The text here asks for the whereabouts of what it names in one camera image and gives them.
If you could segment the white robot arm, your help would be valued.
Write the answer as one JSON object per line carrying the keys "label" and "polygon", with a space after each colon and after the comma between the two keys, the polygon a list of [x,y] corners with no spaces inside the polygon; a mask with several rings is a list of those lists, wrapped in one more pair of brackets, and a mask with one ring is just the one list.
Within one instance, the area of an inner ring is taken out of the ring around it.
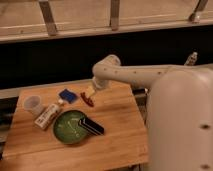
{"label": "white robot arm", "polygon": [[213,171],[213,63],[123,66],[109,55],[92,73],[89,96],[111,80],[149,90],[149,171]]}

